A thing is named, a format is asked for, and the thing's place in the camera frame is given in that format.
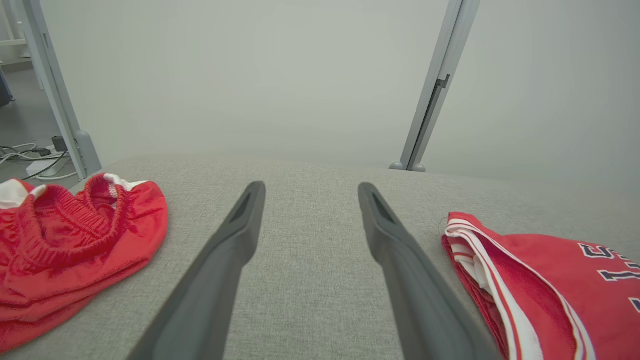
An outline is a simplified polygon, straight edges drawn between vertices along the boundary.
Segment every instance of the white stripe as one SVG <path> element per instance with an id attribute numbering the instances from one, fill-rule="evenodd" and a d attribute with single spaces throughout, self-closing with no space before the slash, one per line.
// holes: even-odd
<path id="1" fill-rule="evenodd" d="M 115 174 L 104 174 L 104 179 L 115 185 L 122 186 L 124 190 L 127 190 L 128 192 L 131 191 L 136 186 L 146 183 L 146 181 L 136 181 L 135 183 L 130 183 Z"/>
<path id="2" fill-rule="evenodd" d="M 509 288 L 506 286 L 502 277 L 500 276 L 500 272 L 495 267 L 491 258 L 487 254 L 484 249 L 482 243 L 477 238 L 477 236 L 472 231 L 467 231 L 464 229 L 456 229 L 455 227 L 447 227 L 447 235 L 463 238 L 467 240 L 472 249 L 476 252 L 476 254 L 480 254 L 478 260 L 482 262 L 485 272 L 491 272 L 496 278 L 497 284 L 494 283 L 491 276 L 486 276 L 486 280 L 489 283 L 489 286 L 493 290 L 494 294 L 498 294 L 498 289 L 502 290 L 502 294 L 504 296 L 504 300 L 506 304 L 502 303 L 502 300 L 498 296 L 494 296 L 495 304 L 498 308 L 498 312 L 500 316 L 504 320 L 502 323 L 504 324 L 504 328 L 507 334 L 507 343 L 509 346 L 509 359 L 518 359 L 516 352 L 516 341 L 520 344 L 520 350 L 522 352 L 522 360 L 542 360 L 543 353 L 542 348 L 540 347 L 540 340 L 538 339 L 538 335 L 536 334 L 533 325 L 529 321 L 527 315 L 522 311 L 518 302 L 513 298 L 513 295 L 509 291 Z M 517 329 L 518 338 L 515 337 L 515 331 L 511 327 L 511 322 L 509 321 L 509 316 L 507 309 L 511 311 L 511 316 L 513 317 L 514 325 Z"/>
<path id="3" fill-rule="evenodd" d="M 471 257 L 474 257 L 475 254 L 468 246 L 460 245 L 460 244 L 451 244 L 451 250 L 453 252 L 460 252 L 462 254 L 467 254 Z"/>
<path id="4" fill-rule="evenodd" d="M 18 180 L 11 179 L 0 184 L 0 209 L 18 208 L 29 192 Z"/>
<path id="5" fill-rule="evenodd" d="M 503 253 L 505 253 L 510 258 L 512 258 L 515 261 L 517 261 L 518 263 L 520 263 L 522 266 L 526 267 L 526 269 L 531 271 L 533 274 L 538 276 L 538 278 L 540 280 L 542 280 L 545 284 L 547 284 L 554 291 L 554 293 L 556 293 L 556 296 L 558 296 L 558 298 L 560 299 L 560 301 L 561 301 L 561 303 L 563 305 L 564 313 L 569 318 L 569 321 L 571 322 L 571 325 L 573 327 L 573 337 L 575 338 L 576 347 L 577 347 L 574 359 L 575 360 L 582 360 L 585 355 L 586 355 L 586 360 L 595 360 L 596 359 L 596 354 L 595 354 L 595 350 L 593 348 L 593 344 L 591 342 L 591 338 L 589 337 L 589 333 L 587 332 L 586 328 L 584 327 L 584 324 L 582 323 L 582 320 L 580 320 L 580 317 L 578 316 L 578 314 L 575 312 L 575 310 L 573 310 L 571 304 L 569 304 L 569 302 L 564 298 L 564 296 L 562 296 L 558 292 L 558 290 L 553 285 L 551 285 L 550 282 L 548 282 L 537 271 L 533 270 L 529 265 L 527 265 L 522 260 L 518 259 L 515 255 L 510 253 L 500 243 L 498 243 L 497 241 L 495 241 L 494 239 L 489 237 L 487 234 L 482 232 L 482 230 L 478 229 L 474 224 L 472 224 L 472 223 L 470 223 L 470 222 L 468 222 L 466 220 L 462 220 L 462 219 L 452 219 L 447 224 L 447 229 L 449 228 L 449 226 L 451 226 L 451 224 L 455 224 L 455 227 L 468 229 L 468 230 L 475 231 L 475 232 L 481 234 L 487 240 L 491 241 Z"/>

